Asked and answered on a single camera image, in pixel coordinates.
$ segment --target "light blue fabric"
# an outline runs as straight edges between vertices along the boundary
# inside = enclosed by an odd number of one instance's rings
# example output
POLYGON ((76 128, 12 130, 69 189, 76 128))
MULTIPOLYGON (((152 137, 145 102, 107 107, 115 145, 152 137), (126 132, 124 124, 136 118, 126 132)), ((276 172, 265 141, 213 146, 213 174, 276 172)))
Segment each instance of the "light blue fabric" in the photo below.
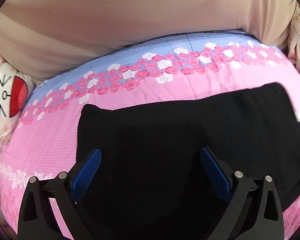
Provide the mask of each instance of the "light blue fabric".
POLYGON ((223 47, 228 46, 229 43, 232 42, 239 43, 246 47, 248 41, 253 41, 257 46, 260 45, 260 42, 247 36, 242 31, 186 33, 156 38, 91 60, 76 69, 45 81, 33 91, 28 103, 32 104, 35 99, 40 101, 49 90, 59 90, 65 82, 68 84, 76 82, 88 71, 93 71, 95 73, 100 71, 108 72, 108 67, 112 64, 132 65, 148 52, 166 55, 172 53, 177 48, 184 48, 189 51, 202 51, 207 42, 213 42, 214 44, 223 47))

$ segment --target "black stitched seam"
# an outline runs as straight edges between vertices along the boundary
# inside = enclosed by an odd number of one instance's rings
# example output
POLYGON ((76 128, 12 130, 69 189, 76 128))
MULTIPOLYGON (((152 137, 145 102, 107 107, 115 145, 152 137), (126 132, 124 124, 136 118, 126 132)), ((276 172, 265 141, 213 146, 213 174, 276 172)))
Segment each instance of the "black stitched seam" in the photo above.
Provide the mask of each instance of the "black stitched seam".
POLYGON ((266 127, 266 134, 267 134, 267 137, 269 138, 270 145, 271 145, 271 153, 272 153, 272 156, 274 158, 275 170, 276 170, 277 176, 278 176, 278 178, 280 180, 279 184, 280 184, 281 191, 282 191, 282 193, 284 193, 284 188, 283 188, 283 183, 282 183, 283 179, 281 177, 280 169, 279 169, 278 153, 277 153, 277 151, 275 149, 275 146, 274 146, 274 139, 271 136, 270 127, 268 126, 268 122, 267 122, 266 116, 265 116, 265 114, 264 114, 264 112, 262 110, 262 107, 261 107, 258 99, 256 98, 256 96, 252 92, 252 90, 250 90, 250 97, 254 101, 254 103, 256 104, 256 106, 258 107, 258 110, 259 110, 260 114, 263 117, 263 124, 266 127))

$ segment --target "drawn face on plush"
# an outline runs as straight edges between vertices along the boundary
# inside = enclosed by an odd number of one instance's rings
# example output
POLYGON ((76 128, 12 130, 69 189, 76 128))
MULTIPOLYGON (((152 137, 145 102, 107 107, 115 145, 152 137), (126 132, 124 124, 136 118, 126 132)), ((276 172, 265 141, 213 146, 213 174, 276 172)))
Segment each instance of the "drawn face on plush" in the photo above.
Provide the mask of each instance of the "drawn face on plush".
POLYGON ((3 74, 0 77, 1 99, 0 118, 14 117, 23 107, 27 95, 28 86, 26 82, 18 76, 7 76, 3 74))
POLYGON ((18 121, 20 111, 33 89, 31 78, 0 63, 0 139, 9 137, 18 121))

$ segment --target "pink floral fabric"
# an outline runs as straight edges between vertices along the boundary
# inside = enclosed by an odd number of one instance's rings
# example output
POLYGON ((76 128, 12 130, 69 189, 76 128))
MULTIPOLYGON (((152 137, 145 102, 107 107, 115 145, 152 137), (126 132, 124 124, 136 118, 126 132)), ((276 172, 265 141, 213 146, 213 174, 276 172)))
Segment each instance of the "pink floral fabric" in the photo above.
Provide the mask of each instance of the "pink floral fabric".
MULTIPOLYGON (((193 50, 176 47, 168 53, 140 54, 129 64, 115 63, 99 70, 83 65, 74 71, 80 75, 53 86, 53 80, 48 81, 34 91, 10 144, 2 149, 2 209, 15 231, 29 178, 54 178, 75 163, 77 124, 84 104, 114 110, 201 99, 279 82, 286 88, 300 120, 299 73, 280 51, 257 41, 226 46, 208 42, 193 50)), ((133 116, 122 118, 134 121, 133 116)), ((56 203, 51 203, 63 234, 72 239, 56 203)), ((300 197, 283 215, 288 239, 300 225, 300 197)))

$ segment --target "white rose print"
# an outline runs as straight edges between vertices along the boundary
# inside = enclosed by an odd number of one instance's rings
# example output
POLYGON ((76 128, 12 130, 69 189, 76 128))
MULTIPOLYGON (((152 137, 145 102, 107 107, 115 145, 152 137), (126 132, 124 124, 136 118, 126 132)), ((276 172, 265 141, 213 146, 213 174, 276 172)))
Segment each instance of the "white rose print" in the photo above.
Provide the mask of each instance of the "white rose print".
POLYGON ((60 90, 66 89, 66 87, 67 87, 68 85, 69 85, 68 83, 64 83, 64 84, 60 87, 60 90))
POLYGON ((155 80, 159 83, 159 84, 164 84, 167 82, 171 82, 173 79, 172 74, 168 74, 168 73, 163 73, 160 77, 156 77, 155 80))
POLYGON ((240 69, 241 68, 241 64, 239 63, 239 62, 237 62, 237 61, 231 61, 230 63, 229 63, 230 65, 231 65, 231 67, 233 67, 234 69, 240 69))
POLYGON ((91 79, 87 85, 87 88, 92 88, 94 85, 98 83, 98 79, 91 79))
POLYGON ((112 64, 108 67, 108 70, 109 71, 112 69, 117 70, 117 69, 119 69, 119 67, 120 67, 120 64, 112 64))
POLYGON ((91 74, 93 74, 93 71, 88 71, 87 73, 85 73, 83 75, 84 78, 88 78, 88 76, 90 76, 91 74))
POLYGON ((228 44, 229 46, 232 46, 232 45, 236 45, 237 47, 239 47, 240 45, 239 45, 239 43, 233 43, 233 42, 229 42, 229 44, 228 44))
POLYGON ((248 41, 247 43, 248 43, 248 45, 249 45, 250 47, 252 47, 252 48, 254 47, 254 44, 253 44, 252 41, 248 41))
POLYGON ((46 94, 46 97, 48 97, 52 93, 52 90, 49 90, 49 92, 46 94))
POLYGON ((257 58, 257 56, 256 56, 256 54, 255 53, 253 53, 253 52, 251 52, 251 51, 247 51, 247 54, 250 56, 250 57, 252 57, 252 58, 257 58))
POLYGON ((260 50, 260 54, 261 54, 263 57, 268 57, 268 54, 267 54, 265 51, 263 51, 263 50, 260 50))
POLYGON ((43 118, 43 116, 44 116, 44 112, 42 112, 41 114, 38 115, 37 120, 41 120, 43 118))
POLYGON ((275 54, 277 57, 282 58, 282 56, 281 56, 281 54, 280 54, 279 52, 276 51, 274 54, 275 54))
POLYGON ((176 49, 174 50, 174 53, 177 53, 177 54, 180 54, 180 53, 183 53, 183 54, 189 54, 189 50, 183 49, 183 48, 176 48, 176 49))
POLYGON ((69 97, 71 96, 71 94, 72 94, 72 91, 71 91, 71 90, 67 91, 67 92, 65 93, 65 99, 69 98, 69 97))
POLYGON ((208 42, 205 46, 209 49, 214 49, 216 47, 216 44, 214 44, 212 42, 208 42))
POLYGON ((144 54, 144 55, 142 56, 142 58, 144 58, 144 59, 146 59, 146 60, 151 60, 152 57, 154 57, 155 55, 156 55, 155 53, 148 52, 148 53, 144 54))
POLYGON ((79 98, 79 104, 83 104, 84 102, 87 102, 90 98, 90 94, 85 94, 83 97, 79 98))
POLYGON ((261 43, 260 47, 264 48, 264 49, 269 49, 269 47, 266 44, 261 43))
POLYGON ((126 72, 123 72, 123 73, 122 73, 122 76, 123 76, 124 79, 132 78, 132 77, 135 76, 136 72, 137 72, 137 71, 131 71, 131 70, 129 69, 129 70, 127 70, 126 72))
POLYGON ((269 65, 272 66, 272 67, 275 67, 275 66, 277 65, 277 64, 276 64, 274 61, 272 61, 272 60, 269 60, 268 63, 269 63, 269 65))
POLYGON ((202 63, 206 63, 206 64, 212 62, 210 57, 204 57, 204 56, 202 56, 202 55, 200 55, 200 56, 198 57, 198 60, 200 60, 202 63))
POLYGON ((171 60, 164 59, 164 60, 159 61, 157 63, 157 65, 160 69, 164 69, 164 68, 167 68, 167 67, 171 67, 172 62, 171 62, 171 60))
POLYGON ((52 102, 52 98, 48 98, 47 102, 45 103, 45 107, 47 107, 48 105, 50 105, 50 103, 52 102))
POLYGON ((223 54, 225 54, 227 57, 234 57, 233 51, 230 49, 224 50, 223 54))

